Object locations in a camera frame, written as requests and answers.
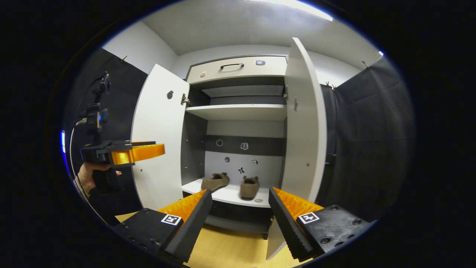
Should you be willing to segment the brown fuzzy shoe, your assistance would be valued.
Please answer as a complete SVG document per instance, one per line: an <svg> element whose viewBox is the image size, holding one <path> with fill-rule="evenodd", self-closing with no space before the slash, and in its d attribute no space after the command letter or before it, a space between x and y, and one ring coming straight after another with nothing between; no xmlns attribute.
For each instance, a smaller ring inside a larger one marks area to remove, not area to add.
<svg viewBox="0 0 476 268"><path fill-rule="evenodd" d="M243 182L240 185L240 198L242 200L252 200L255 198L260 189L260 182L258 176L243 177Z"/></svg>
<svg viewBox="0 0 476 268"><path fill-rule="evenodd" d="M226 172L213 173L211 178L204 178L201 183L201 190L214 192L229 184L230 178Z"/></svg>

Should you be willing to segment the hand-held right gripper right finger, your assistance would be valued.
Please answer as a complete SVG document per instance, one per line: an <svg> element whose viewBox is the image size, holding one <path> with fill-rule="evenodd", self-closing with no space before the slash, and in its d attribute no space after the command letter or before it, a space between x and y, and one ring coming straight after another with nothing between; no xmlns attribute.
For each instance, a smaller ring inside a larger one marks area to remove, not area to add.
<svg viewBox="0 0 476 268"><path fill-rule="evenodd" d="M291 256L299 261L345 246L376 220L376 205L363 195L324 197L311 202L270 187L268 201Z"/></svg>

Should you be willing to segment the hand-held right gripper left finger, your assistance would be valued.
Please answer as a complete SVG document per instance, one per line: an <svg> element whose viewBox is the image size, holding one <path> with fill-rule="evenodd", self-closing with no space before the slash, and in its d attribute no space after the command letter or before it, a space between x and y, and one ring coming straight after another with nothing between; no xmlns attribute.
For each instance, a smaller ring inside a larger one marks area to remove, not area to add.
<svg viewBox="0 0 476 268"><path fill-rule="evenodd" d="M159 210L141 209L112 230L149 255L187 263L211 207L206 189Z"/></svg>

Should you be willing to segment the white cabinet drawer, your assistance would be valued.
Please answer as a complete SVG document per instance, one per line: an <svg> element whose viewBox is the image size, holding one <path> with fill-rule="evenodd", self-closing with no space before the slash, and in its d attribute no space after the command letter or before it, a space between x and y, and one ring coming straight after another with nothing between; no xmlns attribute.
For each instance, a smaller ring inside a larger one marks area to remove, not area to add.
<svg viewBox="0 0 476 268"><path fill-rule="evenodd" d="M245 66L220 66L231 63L243 63ZM284 56L251 56L222 59L200 63L189 68L186 82L189 84L204 83L222 79L242 77L284 76L287 68L287 58Z"/></svg>

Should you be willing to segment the white cabinet door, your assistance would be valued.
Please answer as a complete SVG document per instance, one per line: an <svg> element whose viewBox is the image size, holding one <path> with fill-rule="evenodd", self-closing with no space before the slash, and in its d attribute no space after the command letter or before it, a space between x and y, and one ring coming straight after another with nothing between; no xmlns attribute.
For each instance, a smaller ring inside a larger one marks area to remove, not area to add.
<svg viewBox="0 0 476 268"><path fill-rule="evenodd" d="M326 108L314 64L297 37L291 41L284 88L287 145L279 188L314 204L326 160Z"/></svg>
<svg viewBox="0 0 476 268"><path fill-rule="evenodd" d="M155 64L139 94L134 112L133 142L164 144L165 154L132 167L136 192L144 208L159 210L183 197L181 139L189 84Z"/></svg>

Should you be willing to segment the white thin cabinet shelf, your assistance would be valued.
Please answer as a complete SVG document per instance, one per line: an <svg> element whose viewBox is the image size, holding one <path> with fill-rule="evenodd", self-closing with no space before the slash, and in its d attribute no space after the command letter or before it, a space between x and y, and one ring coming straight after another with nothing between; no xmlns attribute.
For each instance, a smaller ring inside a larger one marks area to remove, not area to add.
<svg viewBox="0 0 476 268"><path fill-rule="evenodd" d="M185 111L212 121L283 121L287 117L286 105L209 105L189 107Z"/></svg>

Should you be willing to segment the white shoe cabinet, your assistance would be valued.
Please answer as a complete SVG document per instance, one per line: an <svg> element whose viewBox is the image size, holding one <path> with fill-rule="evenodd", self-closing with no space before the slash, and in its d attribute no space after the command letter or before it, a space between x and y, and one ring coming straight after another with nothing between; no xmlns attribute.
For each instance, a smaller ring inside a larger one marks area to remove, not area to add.
<svg viewBox="0 0 476 268"><path fill-rule="evenodd" d="M279 56L288 60L288 55ZM187 97L191 103L186 108L241 104L287 105L283 94L284 76L222 79L189 84ZM199 178L211 178L213 173L226 172L230 178L229 184L241 185L244 176L258 176L260 187L279 188L283 179L286 145L287 117L283 121L212 121L185 111L181 139L181 184L183 186ZM262 234L267 238L267 260L284 248L284 237L271 214L271 208L214 200L213 205L214 213L207 218L207 223Z"/></svg>

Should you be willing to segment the black backdrop cloth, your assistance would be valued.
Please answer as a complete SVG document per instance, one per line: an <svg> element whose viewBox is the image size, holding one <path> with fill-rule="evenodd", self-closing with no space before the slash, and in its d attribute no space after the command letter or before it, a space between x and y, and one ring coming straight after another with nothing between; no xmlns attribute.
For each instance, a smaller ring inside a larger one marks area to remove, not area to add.
<svg viewBox="0 0 476 268"><path fill-rule="evenodd" d="M130 63L122 62L119 57L109 51L98 48L82 64L74 75L73 86L67 98L63 115L63 130L65 131L66 158L70 171L76 175L82 166L80 148L93 143L93 137L86 134L86 126L76 126L79 115L93 102L92 93L99 83L91 83L105 72L109 73L111 87L109 93L102 95L102 108L109 112L109 119L101 133L103 140L129 140L131 138L133 114L136 103L145 83L147 74ZM124 188L129 187L136 192L132 168L121 168L119 178L124 180ZM95 172L94 179L100 189L103 185L104 172Z"/></svg>
<svg viewBox="0 0 476 268"><path fill-rule="evenodd" d="M340 86L321 90L327 154L315 202L378 220L398 199L414 154L415 113L406 83L382 56Z"/></svg>

